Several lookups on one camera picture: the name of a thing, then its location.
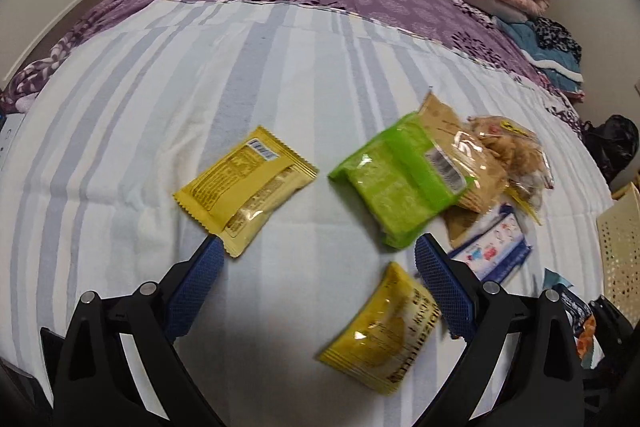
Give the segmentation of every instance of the black plastic bag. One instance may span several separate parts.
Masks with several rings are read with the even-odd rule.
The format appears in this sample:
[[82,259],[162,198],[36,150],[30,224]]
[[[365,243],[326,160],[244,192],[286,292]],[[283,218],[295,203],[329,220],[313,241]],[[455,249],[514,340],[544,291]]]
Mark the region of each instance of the black plastic bag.
[[638,152],[638,127],[619,114],[610,116],[597,127],[587,121],[582,128],[582,139],[607,184],[631,163]]

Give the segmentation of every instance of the barcode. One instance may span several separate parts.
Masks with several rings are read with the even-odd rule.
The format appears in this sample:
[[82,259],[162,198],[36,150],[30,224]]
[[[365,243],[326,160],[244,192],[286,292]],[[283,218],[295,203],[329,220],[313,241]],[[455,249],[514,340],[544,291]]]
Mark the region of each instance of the barcode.
[[263,143],[257,138],[249,140],[246,144],[267,161],[274,160],[279,157],[271,149],[263,145]]
[[458,169],[456,169],[453,163],[451,163],[440,147],[436,145],[432,149],[429,149],[424,153],[424,157],[433,166],[433,168],[436,169],[436,172],[442,178],[442,181],[445,182],[447,187],[449,187],[451,192],[458,194],[465,189],[465,177],[460,174]]

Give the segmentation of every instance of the blue and white package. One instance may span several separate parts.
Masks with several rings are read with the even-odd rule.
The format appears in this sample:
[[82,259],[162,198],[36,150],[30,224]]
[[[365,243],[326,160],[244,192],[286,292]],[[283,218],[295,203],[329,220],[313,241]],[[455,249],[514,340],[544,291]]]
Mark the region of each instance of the blue and white package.
[[489,229],[448,255],[450,259],[466,263],[479,280],[502,283],[514,268],[525,262],[530,252],[513,207],[504,204],[500,217]]

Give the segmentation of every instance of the white bedsheet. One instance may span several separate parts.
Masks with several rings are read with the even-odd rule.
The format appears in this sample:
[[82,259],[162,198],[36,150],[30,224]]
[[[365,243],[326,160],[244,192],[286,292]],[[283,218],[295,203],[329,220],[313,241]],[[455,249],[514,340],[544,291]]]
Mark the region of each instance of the white bedsheet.
[[[178,352],[230,427],[405,427],[465,344],[436,328],[401,389],[381,397],[316,362],[397,261],[328,172],[415,110],[433,86],[460,117],[502,114],[540,136],[556,188],[510,280],[536,295],[545,267],[585,299],[602,291],[595,217],[607,185],[546,91],[396,29],[289,4],[156,0],[76,50],[22,124],[0,178],[0,356],[48,390],[38,330],[64,334],[79,295],[126,295],[187,259],[205,232],[172,192],[258,124],[321,174],[227,259]],[[446,243],[439,218],[428,227]],[[504,380],[502,360],[478,407]],[[145,399],[148,389],[143,390]]]

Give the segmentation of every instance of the clear plastic bag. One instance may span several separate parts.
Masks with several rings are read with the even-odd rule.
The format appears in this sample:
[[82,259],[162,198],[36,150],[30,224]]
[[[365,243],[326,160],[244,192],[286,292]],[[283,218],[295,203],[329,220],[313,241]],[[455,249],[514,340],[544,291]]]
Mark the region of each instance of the clear plastic bag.
[[509,177],[507,193],[533,210],[542,206],[544,188],[553,188],[548,160],[536,134],[503,116],[469,118],[473,132],[491,150]]

